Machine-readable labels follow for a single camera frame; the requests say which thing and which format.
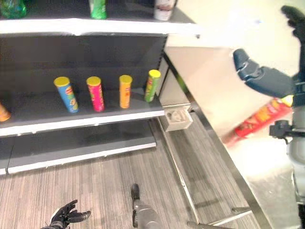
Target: red pringles can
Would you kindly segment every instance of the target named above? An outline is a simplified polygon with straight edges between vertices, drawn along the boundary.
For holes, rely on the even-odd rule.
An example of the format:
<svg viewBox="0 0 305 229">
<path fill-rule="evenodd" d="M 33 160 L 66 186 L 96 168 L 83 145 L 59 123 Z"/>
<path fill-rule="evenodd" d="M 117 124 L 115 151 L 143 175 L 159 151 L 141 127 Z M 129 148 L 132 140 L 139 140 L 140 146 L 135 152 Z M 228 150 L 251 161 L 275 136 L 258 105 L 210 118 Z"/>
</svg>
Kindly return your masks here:
<svg viewBox="0 0 305 229">
<path fill-rule="evenodd" d="M 101 79 L 97 76 L 91 76 L 87 79 L 87 85 L 90 92 L 92 105 L 94 110 L 98 112 L 105 109 L 101 83 Z"/>
<path fill-rule="evenodd" d="M 283 99 L 274 98 L 259 109 L 254 115 L 247 118 L 234 131 L 223 139 L 227 146 L 232 146 L 237 141 L 247 138 L 250 134 L 264 128 L 279 118 L 292 112 L 292 95 Z"/>
</svg>

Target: store shelf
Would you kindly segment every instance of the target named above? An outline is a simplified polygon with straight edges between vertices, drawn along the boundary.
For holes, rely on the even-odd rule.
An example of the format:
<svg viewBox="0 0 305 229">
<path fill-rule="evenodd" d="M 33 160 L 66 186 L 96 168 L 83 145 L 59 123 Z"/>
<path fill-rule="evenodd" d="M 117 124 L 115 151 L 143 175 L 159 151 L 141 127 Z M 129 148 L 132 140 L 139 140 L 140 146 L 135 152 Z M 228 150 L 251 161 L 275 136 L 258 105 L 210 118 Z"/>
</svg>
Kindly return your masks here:
<svg viewBox="0 0 305 229">
<path fill-rule="evenodd" d="M 0 35 L 35 33 L 43 35 L 89 35 L 100 33 L 200 35 L 196 25 L 178 8 L 169 21 L 153 18 L 153 8 L 134 3 L 108 4 L 106 20 L 90 18 L 88 1 L 33 1 L 23 19 L 1 19 Z"/>
<path fill-rule="evenodd" d="M 155 147 L 147 120 L 15 138 L 8 173 Z"/>
<path fill-rule="evenodd" d="M 11 111 L 12 117 L 0 125 L 0 136 L 22 135 L 39 131 L 91 126 L 148 119 L 164 115 L 157 97 L 151 102 L 144 101 L 142 88 L 133 89 L 130 107 L 119 105 L 119 91 L 105 91 L 103 112 L 93 110 L 89 92 L 76 94 L 79 112 L 69 113 L 59 94 L 16 95 L 1 102 Z"/>
<path fill-rule="evenodd" d="M 10 160 L 10 153 L 13 149 L 14 137 L 0 139 L 0 175 L 6 174 Z"/>
</svg>

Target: green bottle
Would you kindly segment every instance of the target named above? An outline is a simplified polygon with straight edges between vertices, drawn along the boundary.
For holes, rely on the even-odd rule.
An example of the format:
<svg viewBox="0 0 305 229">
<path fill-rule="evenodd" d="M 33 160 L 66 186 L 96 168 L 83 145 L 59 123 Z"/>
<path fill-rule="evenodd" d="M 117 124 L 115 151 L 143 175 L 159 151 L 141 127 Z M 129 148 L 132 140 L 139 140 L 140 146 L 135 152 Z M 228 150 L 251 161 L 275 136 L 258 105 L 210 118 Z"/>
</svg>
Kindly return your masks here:
<svg viewBox="0 0 305 229">
<path fill-rule="evenodd" d="M 27 9 L 23 0 L 0 0 L 1 14 L 6 18 L 23 18 Z"/>
<path fill-rule="evenodd" d="M 106 19 L 106 0 L 94 0 L 91 17 L 95 19 Z"/>
</svg>

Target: gray carpet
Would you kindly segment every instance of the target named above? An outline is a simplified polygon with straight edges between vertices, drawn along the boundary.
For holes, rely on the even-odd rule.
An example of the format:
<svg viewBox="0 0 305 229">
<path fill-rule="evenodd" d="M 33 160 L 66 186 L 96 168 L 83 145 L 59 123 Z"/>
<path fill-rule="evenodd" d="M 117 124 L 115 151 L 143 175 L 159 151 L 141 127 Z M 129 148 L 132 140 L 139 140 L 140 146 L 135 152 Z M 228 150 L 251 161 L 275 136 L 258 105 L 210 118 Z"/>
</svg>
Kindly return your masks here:
<svg viewBox="0 0 305 229">
<path fill-rule="evenodd" d="M 231 207 L 247 206 L 213 143 L 198 123 L 170 133 L 183 176 L 202 222 L 229 216 Z M 156 121 L 151 122 L 157 148 L 98 158 L 0 177 L 0 229 L 39 229 L 56 208 L 78 199 L 89 220 L 71 229 L 131 229 L 130 185 L 137 182 L 142 200 L 160 215 L 164 228 L 189 228 L 194 220 L 168 158 Z M 225 226 L 258 228 L 253 216 Z"/>
</svg>

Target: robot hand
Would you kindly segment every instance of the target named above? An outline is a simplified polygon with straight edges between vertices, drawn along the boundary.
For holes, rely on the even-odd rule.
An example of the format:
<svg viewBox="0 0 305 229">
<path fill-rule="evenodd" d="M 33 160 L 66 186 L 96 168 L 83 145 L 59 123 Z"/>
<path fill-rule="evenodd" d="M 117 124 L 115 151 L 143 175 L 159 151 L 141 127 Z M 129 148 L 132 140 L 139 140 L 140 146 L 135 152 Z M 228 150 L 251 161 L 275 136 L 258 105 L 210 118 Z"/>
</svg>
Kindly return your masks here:
<svg viewBox="0 0 305 229">
<path fill-rule="evenodd" d="M 293 35 L 300 40 L 301 44 L 305 44 L 305 15 L 292 6 L 283 6 L 281 10 L 289 19 L 288 25 L 295 29 Z"/>
<path fill-rule="evenodd" d="M 48 227 L 44 227 L 42 229 L 65 229 L 70 223 L 78 223 L 86 220 L 91 212 L 77 212 L 74 210 L 70 212 L 73 208 L 75 208 L 75 204 L 77 200 L 70 202 L 64 207 L 58 209 L 51 218 L 51 223 Z"/>
</svg>

